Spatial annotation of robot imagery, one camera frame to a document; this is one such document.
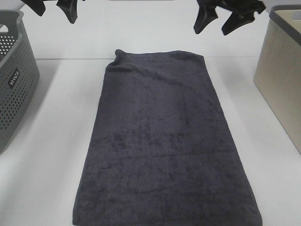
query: dark gray towel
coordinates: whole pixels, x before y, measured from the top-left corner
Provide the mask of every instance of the dark gray towel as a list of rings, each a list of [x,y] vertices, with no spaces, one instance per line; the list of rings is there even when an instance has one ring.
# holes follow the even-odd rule
[[[73,223],[262,225],[202,56],[116,50]]]

